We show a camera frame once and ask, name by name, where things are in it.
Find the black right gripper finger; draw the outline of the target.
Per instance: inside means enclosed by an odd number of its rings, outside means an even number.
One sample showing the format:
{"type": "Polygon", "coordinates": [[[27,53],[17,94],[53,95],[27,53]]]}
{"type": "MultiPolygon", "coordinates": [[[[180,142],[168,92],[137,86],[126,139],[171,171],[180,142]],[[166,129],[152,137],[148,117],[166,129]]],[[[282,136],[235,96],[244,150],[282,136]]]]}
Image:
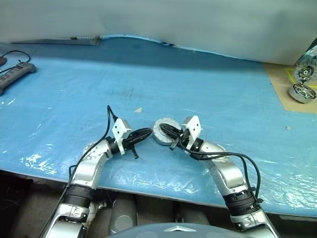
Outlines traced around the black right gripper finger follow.
{"type": "Polygon", "coordinates": [[[181,129],[178,129],[169,124],[160,124],[159,127],[162,129],[162,131],[166,135],[180,135],[181,134],[181,129]]]}
{"type": "Polygon", "coordinates": [[[177,135],[166,135],[162,129],[160,129],[160,140],[161,141],[173,141],[177,138],[177,135]]]}

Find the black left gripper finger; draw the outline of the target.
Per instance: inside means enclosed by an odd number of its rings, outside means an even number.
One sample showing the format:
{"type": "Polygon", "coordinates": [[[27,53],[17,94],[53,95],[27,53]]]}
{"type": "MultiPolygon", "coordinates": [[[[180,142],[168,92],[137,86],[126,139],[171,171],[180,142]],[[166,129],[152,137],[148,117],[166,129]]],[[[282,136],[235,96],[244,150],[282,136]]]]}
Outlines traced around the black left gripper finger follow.
{"type": "Polygon", "coordinates": [[[145,140],[149,135],[151,135],[151,132],[140,132],[138,134],[135,134],[133,138],[133,143],[137,144],[145,140]]]}
{"type": "Polygon", "coordinates": [[[152,133],[152,129],[147,128],[140,128],[132,132],[132,136],[135,138],[146,138],[152,133]]]}

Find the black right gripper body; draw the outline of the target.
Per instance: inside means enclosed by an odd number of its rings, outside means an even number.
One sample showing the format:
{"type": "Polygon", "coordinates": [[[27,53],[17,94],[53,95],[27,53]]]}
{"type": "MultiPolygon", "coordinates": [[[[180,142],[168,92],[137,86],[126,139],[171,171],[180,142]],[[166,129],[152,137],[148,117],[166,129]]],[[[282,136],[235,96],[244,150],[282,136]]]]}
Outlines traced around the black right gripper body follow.
{"type": "Polygon", "coordinates": [[[179,147],[183,150],[185,150],[185,143],[188,143],[189,141],[189,131],[183,131],[180,135],[177,136],[177,138],[172,142],[170,145],[170,150],[174,150],[176,147],[179,147]]]}

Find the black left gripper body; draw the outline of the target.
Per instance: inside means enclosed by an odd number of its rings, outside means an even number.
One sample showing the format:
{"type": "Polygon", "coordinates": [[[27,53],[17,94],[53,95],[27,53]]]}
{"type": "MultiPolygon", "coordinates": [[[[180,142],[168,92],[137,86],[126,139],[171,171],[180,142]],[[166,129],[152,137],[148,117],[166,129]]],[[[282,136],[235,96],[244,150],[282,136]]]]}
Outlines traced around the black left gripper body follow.
{"type": "Polygon", "coordinates": [[[122,141],[122,145],[123,145],[123,149],[124,149],[125,151],[126,151],[126,150],[131,150],[132,153],[133,153],[134,158],[135,158],[135,159],[138,159],[139,156],[138,156],[138,154],[137,154],[137,152],[136,152],[136,150],[135,150],[135,146],[134,146],[135,141],[136,141],[136,138],[137,138],[137,136],[135,136],[135,135],[132,135],[132,136],[129,135],[127,139],[124,139],[124,140],[122,141]]]}

